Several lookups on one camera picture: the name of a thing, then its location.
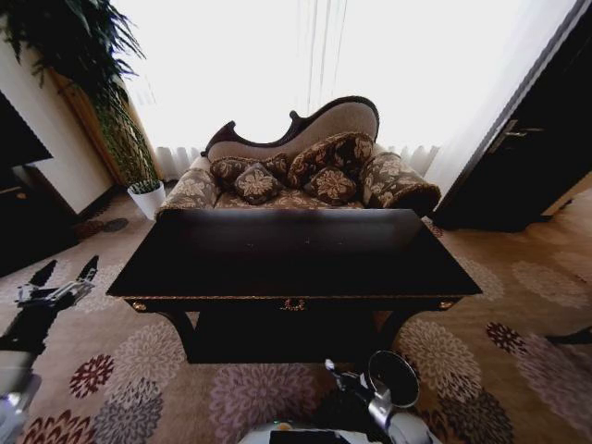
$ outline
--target dark wooden door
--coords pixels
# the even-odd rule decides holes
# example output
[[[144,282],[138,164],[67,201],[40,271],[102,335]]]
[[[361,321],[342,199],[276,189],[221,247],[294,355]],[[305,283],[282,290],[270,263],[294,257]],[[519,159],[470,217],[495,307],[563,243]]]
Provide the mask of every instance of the dark wooden door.
[[[442,202],[449,227],[523,229],[592,169],[588,10],[473,169]]]

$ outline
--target console table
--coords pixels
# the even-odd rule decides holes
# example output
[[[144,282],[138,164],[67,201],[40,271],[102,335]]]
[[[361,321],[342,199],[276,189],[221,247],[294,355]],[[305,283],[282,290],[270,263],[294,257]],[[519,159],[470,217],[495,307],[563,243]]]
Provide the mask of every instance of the console table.
[[[479,292],[411,210],[215,209],[162,214],[107,294],[165,316],[190,363],[248,363],[356,362]]]

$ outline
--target carved wooden trim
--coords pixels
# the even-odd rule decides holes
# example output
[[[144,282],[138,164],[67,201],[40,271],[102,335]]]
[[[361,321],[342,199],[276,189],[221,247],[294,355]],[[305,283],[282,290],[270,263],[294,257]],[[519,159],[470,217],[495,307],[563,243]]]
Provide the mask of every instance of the carved wooden trim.
[[[340,97],[339,99],[335,99],[334,101],[329,102],[309,117],[300,117],[298,116],[298,113],[296,111],[290,111],[290,118],[292,119],[290,127],[286,131],[286,134],[284,134],[275,142],[260,143],[248,141],[235,132],[234,127],[236,126],[236,123],[234,120],[230,120],[229,123],[223,126],[216,134],[214,134],[214,137],[210,139],[210,142],[208,142],[207,146],[205,147],[205,151],[202,152],[202,156],[207,156],[210,152],[210,148],[218,142],[239,142],[248,146],[254,146],[258,148],[276,148],[294,139],[301,132],[306,130],[321,115],[326,113],[326,111],[328,111],[329,109],[334,108],[337,105],[347,103],[364,104],[367,105],[370,109],[372,109],[372,112],[376,116],[376,134],[378,134],[380,118],[378,116],[378,110],[376,109],[376,106],[365,97],[361,97],[359,95],[350,95],[347,97]]]

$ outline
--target carpet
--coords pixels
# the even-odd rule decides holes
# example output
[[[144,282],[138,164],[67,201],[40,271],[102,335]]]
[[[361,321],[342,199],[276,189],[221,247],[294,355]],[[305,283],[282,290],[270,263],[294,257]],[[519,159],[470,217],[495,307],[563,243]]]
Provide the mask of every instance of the carpet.
[[[36,270],[56,259],[50,283],[60,284],[99,255],[95,289],[59,315],[35,363],[43,383],[20,442],[234,443],[274,418],[325,412],[327,419],[337,395],[320,364],[189,365],[164,318],[137,315],[105,296],[153,223],[126,195],[101,218],[128,223],[94,230],[81,244],[0,278],[6,328],[17,312],[17,286]],[[415,411],[443,442],[592,441],[592,345],[547,339],[590,336],[590,220],[588,192],[522,233],[443,231],[426,221],[484,290],[448,312],[414,317],[392,347],[417,370]],[[378,323],[385,317],[376,313]]]

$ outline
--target brown patterned pillow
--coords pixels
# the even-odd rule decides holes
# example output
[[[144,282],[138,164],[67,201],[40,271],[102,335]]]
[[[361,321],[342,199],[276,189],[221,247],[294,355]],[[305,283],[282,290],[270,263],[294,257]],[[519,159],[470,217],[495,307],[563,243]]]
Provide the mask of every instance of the brown patterned pillow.
[[[216,179],[209,171],[189,169],[181,176],[156,214],[160,216],[165,210],[214,208],[219,194]]]
[[[256,163],[261,163],[267,171],[281,182],[286,179],[288,173],[288,155],[286,153],[278,153],[264,160],[233,156],[222,157],[212,162],[210,171],[219,178],[222,188],[228,190],[232,188],[237,177],[245,169]]]
[[[348,131],[329,136],[296,156],[288,171],[288,184],[301,188],[314,174],[335,166],[356,180],[370,157],[374,141],[363,132]]]
[[[249,166],[234,182],[237,194],[253,205],[276,197],[283,188],[279,180],[260,163]]]
[[[326,166],[304,185],[304,190],[334,206],[346,204],[355,194],[355,182],[334,166]]]
[[[411,208],[421,217],[440,199],[438,186],[427,183],[394,153],[381,153],[368,161],[360,179],[366,208]]]

